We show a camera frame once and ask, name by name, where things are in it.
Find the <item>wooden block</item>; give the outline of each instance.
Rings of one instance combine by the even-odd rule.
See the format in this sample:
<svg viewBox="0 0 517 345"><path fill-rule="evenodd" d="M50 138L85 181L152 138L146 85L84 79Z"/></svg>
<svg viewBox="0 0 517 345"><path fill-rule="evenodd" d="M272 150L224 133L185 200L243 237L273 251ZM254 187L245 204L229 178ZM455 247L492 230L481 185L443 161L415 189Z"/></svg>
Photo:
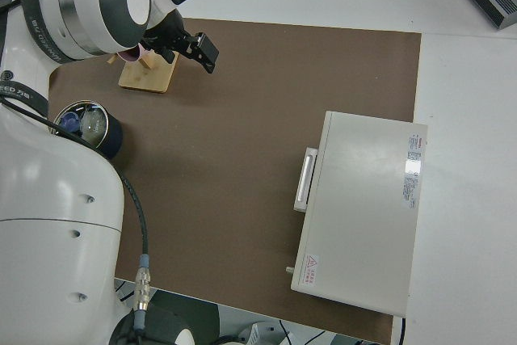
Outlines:
<svg viewBox="0 0 517 345"><path fill-rule="evenodd" d="M155 52L149 52L139 61L126 62L119 78L119 85L127 89L156 93L167 92L172 72L178 60L178 54L174 53L176 57L172 64L167 63L162 56Z"/></svg>
<svg viewBox="0 0 517 345"><path fill-rule="evenodd" d="M108 58L108 60L106 61L109 65L113 65L113 62L116 61L116 59L118 58L119 56L117 56L116 54L113 54L111 57Z"/></svg>

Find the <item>brown mat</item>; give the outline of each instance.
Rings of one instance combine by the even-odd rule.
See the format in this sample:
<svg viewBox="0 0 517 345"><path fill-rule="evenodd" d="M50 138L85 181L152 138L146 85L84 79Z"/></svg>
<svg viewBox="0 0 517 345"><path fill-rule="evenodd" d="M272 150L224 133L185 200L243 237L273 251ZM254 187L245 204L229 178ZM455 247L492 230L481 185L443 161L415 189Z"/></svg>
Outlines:
<svg viewBox="0 0 517 345"><path fill-rule="evenodd" d="M116 164L149 224L153 286L389 343L392 319L291 291L303 214L292 210L306 146L325 111L413 119L420 35L187 20L221 51L216 72L180 59L164 95L117 86L122 61L61 67L52 116L93 99L123 125ZM126 200L117 276L141 240Z"/></svg>

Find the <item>warning label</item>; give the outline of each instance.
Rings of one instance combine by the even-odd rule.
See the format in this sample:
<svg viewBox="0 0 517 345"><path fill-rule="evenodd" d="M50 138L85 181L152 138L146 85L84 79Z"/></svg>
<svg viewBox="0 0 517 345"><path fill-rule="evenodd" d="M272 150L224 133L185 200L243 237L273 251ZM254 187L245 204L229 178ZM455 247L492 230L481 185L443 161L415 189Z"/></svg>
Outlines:
<svg viewBox="0 0 517 345"><path fill-rule="evenodd" d="M418 181L422 169L423 142L424 140L418 134L414 134L408 141L402 203L411 209L418 204Z"/></svg>
<svg viewBox="0 0 517 345"><path fill-rule="evenodd" d="M314 286L316 282L317 265L320 261L317 255L305 255L305 267L301 283L305 286Z"/></svg>

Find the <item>white case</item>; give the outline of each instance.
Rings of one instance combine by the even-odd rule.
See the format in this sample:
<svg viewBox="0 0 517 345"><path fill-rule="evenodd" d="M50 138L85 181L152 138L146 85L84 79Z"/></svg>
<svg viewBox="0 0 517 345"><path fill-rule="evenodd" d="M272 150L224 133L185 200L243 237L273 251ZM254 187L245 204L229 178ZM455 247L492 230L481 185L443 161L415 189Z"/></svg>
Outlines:
<svg viewBox="0 0 517 345"><path fill-rule="evenodd" d="M427 126L327 112L291 288L405 317Z"/></svg>

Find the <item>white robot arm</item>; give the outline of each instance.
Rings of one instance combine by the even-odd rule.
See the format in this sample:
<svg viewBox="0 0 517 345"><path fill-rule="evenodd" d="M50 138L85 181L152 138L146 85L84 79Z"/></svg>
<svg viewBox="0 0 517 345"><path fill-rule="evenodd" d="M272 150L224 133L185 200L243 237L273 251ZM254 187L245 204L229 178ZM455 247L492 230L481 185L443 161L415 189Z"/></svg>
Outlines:
<svg viewBox="0 0 517 345"><path fill-rule="evenodd" d="M41 123L48 78L67 62L141 43L168 61L180 52L211 73L218 51L205 34L184 30L176 10L184 1L0 0L1 344L141 341L127 334L129 311L113 289L124 207L119 175ZM143 246L137 318L149 302ZM142 331L143 322L134 328ZM189 333L169 343L189 343Z"/></svg>

